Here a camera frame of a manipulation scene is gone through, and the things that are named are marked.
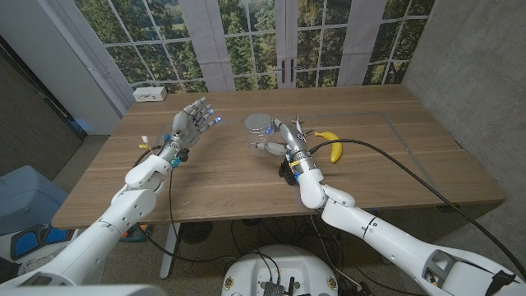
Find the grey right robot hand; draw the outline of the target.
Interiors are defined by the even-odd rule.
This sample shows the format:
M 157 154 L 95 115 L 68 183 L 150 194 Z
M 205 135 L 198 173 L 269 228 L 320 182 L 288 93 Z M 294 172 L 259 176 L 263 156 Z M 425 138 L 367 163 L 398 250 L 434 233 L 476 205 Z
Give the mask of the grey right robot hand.
M 280 121 L 277 118 L 273 118 L 270 121 L 270 128 L 280 133 L 282 138 L 285 140 L 285 144 L 279 144 L 275 142 L 252 142 L 250 147 L 258 150 L 265 150 L 272 155 L 285 155 L 286 153 L 299 152 L 307 149 L 307 141 L 305 140 L 305 134 L 301 127 L 301 121 L 299 117 L 293 120 L 296 124 L 295 127 L 289 127 L 286 123 Z

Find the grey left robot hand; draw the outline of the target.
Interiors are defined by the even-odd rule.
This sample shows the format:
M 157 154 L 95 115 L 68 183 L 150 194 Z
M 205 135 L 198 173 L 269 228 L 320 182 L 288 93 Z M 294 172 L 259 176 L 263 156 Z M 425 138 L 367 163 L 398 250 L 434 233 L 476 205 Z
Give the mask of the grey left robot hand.
M 221 121 L 221 117 L 213 118 L 215 111 L 205 101 L 206 97 L 201 97 L 175 115 L 170 141 L 182 148 L 190 148 L 203 133 Z

